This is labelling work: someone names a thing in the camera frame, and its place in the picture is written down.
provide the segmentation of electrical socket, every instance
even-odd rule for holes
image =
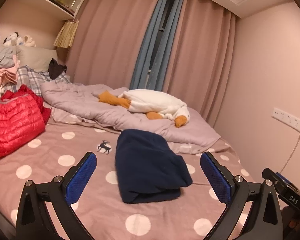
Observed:
[[[273,109],[272,117],[300,132],[300,118],[278,108]]]

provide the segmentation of navy blue folded cloth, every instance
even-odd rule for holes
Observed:
[[[155,133],[127,129],[118,137],[115,154],[118,185],[125,203],[176,199],[180,187],[192,184],[185,161]]]

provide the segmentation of white cable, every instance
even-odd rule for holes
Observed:
[[[288,160],[286,161],[286,163],[284,164],[283,168],[281,169],[280,173],[284,170],[284,168],[287,166],[289,160],[291,159],[292,155],[294,154],[294,151],[296,150],[298,144],[299,144],[299,141],[300,141],[300,135],[299,135],[299,138],[298,138],[298,141],[296,143],[296,146],[294,147],[292,153],[290,154],[290,157],[288,158]]]

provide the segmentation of blue curtain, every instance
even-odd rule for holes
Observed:
[[[183,0],[175,0],[155,56],[146,88],[161,91]]]
[[[136,66],[132,75],[130,89],[145,88],[150,60],[157,38],[160,22],[167,0],[158,0],[143,38]]]

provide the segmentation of plaid pillow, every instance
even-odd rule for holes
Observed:
[[[12,92],[17,92],[22,84],[25,84],[29,87],[36,95],[42,96],[40,91],[40,84],[44,82],[66,82],[70,83],[70,77],[66,75],[65,72],[62,72],[55,80],[51,80],[49,72],[36,72],[33,69],[29,68],[27,65],[19,67],[17,70],[17,84],[6,85],[5,91],[10,90]]]

